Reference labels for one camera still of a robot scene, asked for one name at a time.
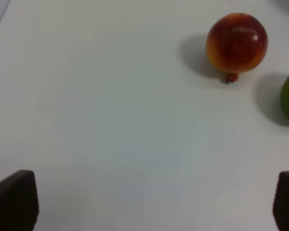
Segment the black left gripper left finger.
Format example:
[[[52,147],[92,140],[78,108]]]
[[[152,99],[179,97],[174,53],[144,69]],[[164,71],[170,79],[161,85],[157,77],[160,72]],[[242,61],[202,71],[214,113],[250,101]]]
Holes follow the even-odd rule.
[[[19,170],[0,181],[0,231],[32,231],[39,215],[35,174]]]

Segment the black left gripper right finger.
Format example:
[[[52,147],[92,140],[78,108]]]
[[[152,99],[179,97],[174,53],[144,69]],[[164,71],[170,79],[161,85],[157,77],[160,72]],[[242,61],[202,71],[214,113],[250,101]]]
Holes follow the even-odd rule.
[[[273,202],[273,216],[280,231],[289,231],[289,171],[279,174]]]

